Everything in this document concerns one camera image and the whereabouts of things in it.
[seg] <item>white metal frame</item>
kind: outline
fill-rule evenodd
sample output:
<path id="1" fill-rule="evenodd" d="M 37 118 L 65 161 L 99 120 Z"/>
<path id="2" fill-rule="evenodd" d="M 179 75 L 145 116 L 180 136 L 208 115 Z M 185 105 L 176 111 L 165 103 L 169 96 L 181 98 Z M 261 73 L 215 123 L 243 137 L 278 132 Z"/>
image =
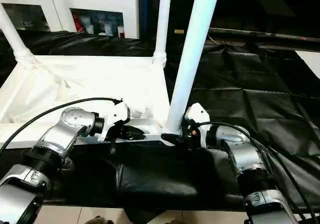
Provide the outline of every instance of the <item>white metal frame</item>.
<path id="1" fill-rule="evenodd" d="M 159 89 L 154 90 L 154 95 L 152 96 L 152 98 L 154 99 L 154 108 L 156 110 L 154 113 L 154 119 L 159 120 L 163 118 L 166 113 L 168 113 L 168 116 L 167 118 L 164 118 L 164 122 L 161 123 L 162 129 L 155 128 L 155 131 L 150 134 L 151 139 L 159 138 L 161 132 L 180 133 L 181 131 L 181 120 L 186 110 L 185 108 L 187 106 L 187 101 L 198 67 L 200 55 L 202 53 L 202 49 L 206 40 L 206 35 L 209 29 L 216 1 L 217 0 L 194 0 L 191 19 L 189 22 L 186 41 L 184 43 L 184 49 L 179 65 L 179 71 L 170 107 L 168 102 L 169 100 L 167 90 L 162 89 L 166 86 L 163 67 L 166 63 L 165 47 L 168 31 L 170 0 L 160 0 L 156 39 L 157 41 L 153 57 L 103 57 L 112 59 L 113 62 L 118 63 L 131 62 L 134 61 L 134 59 L 136 60 L 136 62 L 139 62 L 139 60 L 144 60 L 145 62 L 152 63 L 152 79 L 153 82 L 157 83 L 157 86 L 159 87 Z M 74 61 L 74 57 L 72 56 L 34 56 L 23 44 L 2 5 L 0 5 L 0 28 L 3 30 L 7 40 L 13 48 L 14 55 L 16 57 L 16 60 L 18 61 L 18 64 L 22 64 L 17 65 L 16 68 L 21 68 L 22 66 L 24 68 L 32 68 L 37 62 L 51 62 L 53 60 L 57 61 L 59 59 L 64 61 L 66 59 Z M 88 59 L 88 61 L 89 59 L 94 61 L 94 59 L 91 59 L 90 56 L 77 57 L 77 59 L 79 60 L 84 58 Z M 13 93 L 11 95 L 13 96 L 15 91 L 9 90 L 7 92 Z M 157 105 L 158 101 L 161 102 L 161 109 L 159 109 L 159 105 Z M 139 122 L 139 120 L 133 120 L 133 122 L 135 122 L 135 126 L 138 127 L 143 127 L 144 125 L 148 125 L 148 122 L 153 122 L 152 120 L 141 121 L 142 122 Z M 21 135 L 20 138 L 22 137 L 25 137 L 25 139 L 21 141 L 28 141 L 26 140 L 26 135 Z"/>

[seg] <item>black tarp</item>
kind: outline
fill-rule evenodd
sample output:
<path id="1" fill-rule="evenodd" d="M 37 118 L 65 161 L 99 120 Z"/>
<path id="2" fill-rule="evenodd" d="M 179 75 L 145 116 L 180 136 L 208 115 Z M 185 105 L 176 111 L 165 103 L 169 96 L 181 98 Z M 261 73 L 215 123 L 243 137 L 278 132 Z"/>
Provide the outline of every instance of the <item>black tarp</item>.
<path id="1" fill-rule="evenodd" d="M 152 56 L 154 40 L 113 40 L 67 32 L 20 32 L 27 47 L 41 55 Z M 165 78 L 172 95 L 183 40 L 168 39 Z M 0 36 L 0 81 L 15 65 Z M 211 120 L 259 134 L 279 153 L 315 211 L 320 212 L 320 80 L 294 51 L 206 45 L 189 104 L 199 102 Z M 4 174 L 22 150 L 0 160 Z M 48 194 L 50 203 L 141 209 L 243 210 L 227 154 L 188 152 L 159 143 L 119 144 L 115 157 L 105 145 L 75 147 L 72 170 L 63 172 Z M 305 206 L 279 164 L 280 184 Z"/>

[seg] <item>white pole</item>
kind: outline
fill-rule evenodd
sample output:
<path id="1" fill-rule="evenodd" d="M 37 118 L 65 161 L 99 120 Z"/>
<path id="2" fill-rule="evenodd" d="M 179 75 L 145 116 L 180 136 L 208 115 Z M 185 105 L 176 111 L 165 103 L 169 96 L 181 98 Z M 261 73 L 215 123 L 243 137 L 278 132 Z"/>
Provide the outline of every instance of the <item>white pole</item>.
<path id="1" fill-rule="evenodd" d="M 166 59 L 166 40 L 168 32 L 169 22 L 169 11 L 170 11 L 170 0 L 160 0 L 159 4 L 159 15 L 158 15 L 158 26 L 156 33 L 156 44 L 154 51 L 154 58 Z"/>
<path id="2" fill-rule="evenodd" d="M 0 29 L 11 45 L 16 58 L 33 56 L 33 54 L 21 40 L 2 4 L 0 4 Z"/>
<path id="3" fill-rule="evenodd" d="M 166 130 L 170 133 L 179 134 L 181 132 L 181 121 L 187 107 L 216 1 L 194 0 L 166 124 Z"/>

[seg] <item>glass cabinet door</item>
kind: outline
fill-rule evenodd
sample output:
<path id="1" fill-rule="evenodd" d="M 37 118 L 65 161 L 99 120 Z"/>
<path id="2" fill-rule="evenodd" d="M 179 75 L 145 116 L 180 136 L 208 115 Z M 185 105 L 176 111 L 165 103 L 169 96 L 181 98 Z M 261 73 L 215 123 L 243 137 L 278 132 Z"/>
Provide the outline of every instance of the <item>glass cabinet door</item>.
<path id="1" fill-rule="evenodd" d="M 61 31 L 53 0 L 0 0 L 16 29 Z"/>
<path id="2" fill-rule="evenodd" d="M 50 31 L 40 5 L 2 3 L 16 29 Z"/>
<path id="3" fill-rule="evenodd" d="M 124 38 L 124 18 L 120 12 L 71 8 L 77 32 Z"/>

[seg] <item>wrinkled black plastic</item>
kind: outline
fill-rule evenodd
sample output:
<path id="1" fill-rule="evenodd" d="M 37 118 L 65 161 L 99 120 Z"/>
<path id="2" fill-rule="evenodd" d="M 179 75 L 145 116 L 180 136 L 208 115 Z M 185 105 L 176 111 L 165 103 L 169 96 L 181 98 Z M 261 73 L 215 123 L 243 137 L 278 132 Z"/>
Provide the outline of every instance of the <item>wrinkled black plastic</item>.
<path id="1" fill-rule="evenodd" d="M 20 34 L 33 53 L 42 55 L 152 56 L 155 46 L 152 40 L 109 42 L 107 37 L 67 32 Z M 183 42 L 169 38 L 167 47 L 165 77 L 171 97 Z M 16 62 L 3 36 L 0 53 L 0 80 L 4 81 Z M 189 104 L 199 102 L 211 120 L 243 126 L 253 136 L 267 140 L 319 212 L 320 80 L 299 56 L 294 51 L 253 45 L 206 45 L 195 78 Z M 212 149 L 191 153 L 159 143 L 124 143 L 117 146 L 112 158 L 106 145 L 75 147 L 73 167 L 56 177 L 47 202 L 243 210 L 228 155 L 215 150 L 214 142 L 210 144 Z M 0 174 L 19 162 L 20 154 L 19 149 L 6 151 L 0 160 Z M 273 158 L 270 161 L 283 189 L 304 209 L 282 168 Z"/>

